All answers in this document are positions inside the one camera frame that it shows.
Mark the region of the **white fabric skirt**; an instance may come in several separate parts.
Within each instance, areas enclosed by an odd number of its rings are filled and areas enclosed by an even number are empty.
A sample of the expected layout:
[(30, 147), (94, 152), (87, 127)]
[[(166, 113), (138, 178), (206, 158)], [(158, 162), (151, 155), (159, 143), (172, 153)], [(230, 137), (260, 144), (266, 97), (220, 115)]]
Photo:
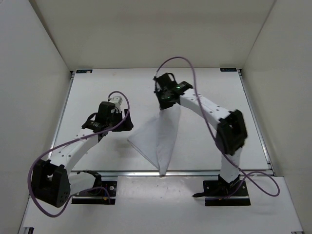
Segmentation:
[(160, 110), (128, 137), (130, 145), (148, 160), (161, 176), (167, 173), (175, 147), (181, 109)]

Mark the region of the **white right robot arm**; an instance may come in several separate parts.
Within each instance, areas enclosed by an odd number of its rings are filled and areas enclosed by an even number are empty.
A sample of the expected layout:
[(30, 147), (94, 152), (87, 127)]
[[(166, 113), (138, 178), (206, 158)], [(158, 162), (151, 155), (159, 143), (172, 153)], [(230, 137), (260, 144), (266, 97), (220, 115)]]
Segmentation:
[(210, 132), (212, 128), (216, 130), (212, 138), (222, 153), (218, 188), (224, 195), (234, 192), (239, 181), (240, 155), (248, 137), (242, 112), (220, 107), (185, 81), (156, 81), (154, 93), (162, 110), (178, 104), (201, 116)]

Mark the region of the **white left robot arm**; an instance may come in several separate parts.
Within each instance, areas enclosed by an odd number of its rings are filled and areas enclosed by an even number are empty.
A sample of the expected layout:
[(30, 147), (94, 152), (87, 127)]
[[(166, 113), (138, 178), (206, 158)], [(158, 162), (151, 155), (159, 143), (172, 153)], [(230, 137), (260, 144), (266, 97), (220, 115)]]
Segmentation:
[(133, 128), (128, 109), (121, 109), (122, 97), (100, 103), (82, 125), (71, 143), (61, 146), (47, 160), (39, 159), (31, 169), (32, 196), (54, 207), (63, 206), (71, 195), (87, 190), (97, 194), (102, 189), (101, 175), (85, 169), (73, 173), (75, 165), (109, 132)]

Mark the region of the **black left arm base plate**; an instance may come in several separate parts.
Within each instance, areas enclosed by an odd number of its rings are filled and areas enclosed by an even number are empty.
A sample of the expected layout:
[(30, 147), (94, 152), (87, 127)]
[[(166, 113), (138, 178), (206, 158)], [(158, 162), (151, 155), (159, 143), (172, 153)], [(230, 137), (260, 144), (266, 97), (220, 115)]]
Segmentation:
[(104, 189), (83, 192), (72, 197), (71, 203), (78, 205), (115, 205), (117, 196), (117, 177), (103, 177)]

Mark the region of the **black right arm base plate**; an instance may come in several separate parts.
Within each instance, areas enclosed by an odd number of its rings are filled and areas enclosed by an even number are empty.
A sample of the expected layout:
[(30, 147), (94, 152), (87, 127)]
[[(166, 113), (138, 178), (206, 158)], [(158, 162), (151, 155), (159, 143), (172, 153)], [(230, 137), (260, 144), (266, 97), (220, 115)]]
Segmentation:
[(217, 180), (204, 180), (203, 189), (206, 195), (206, 207), (251, 206), (245, 181), (239, 181), (238, 186), (232, 188), (229, 192), (225, 192), (221, 189)]

